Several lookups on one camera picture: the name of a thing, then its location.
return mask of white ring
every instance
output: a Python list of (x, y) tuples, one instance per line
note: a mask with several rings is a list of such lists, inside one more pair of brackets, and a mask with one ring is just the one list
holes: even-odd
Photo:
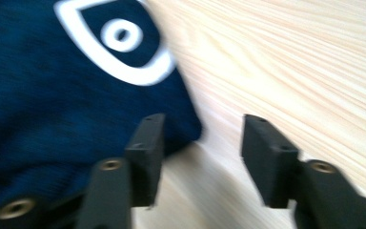
[[(126, 34), (119, 40), (118, 35), (124, 31)], [(141, 44), (142, 30), (132, 22), (123, 19), (108, 21), (102, 28), (103, 43), (112, 50), (130, 52)]]

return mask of folded cloth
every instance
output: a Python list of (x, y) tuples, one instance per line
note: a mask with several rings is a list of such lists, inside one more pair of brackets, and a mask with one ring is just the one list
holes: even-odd
[(83, 189), (164, 113), (165, 153), (201, 134), (171, 53), (142, 1), (0, 1), (0, 204)]

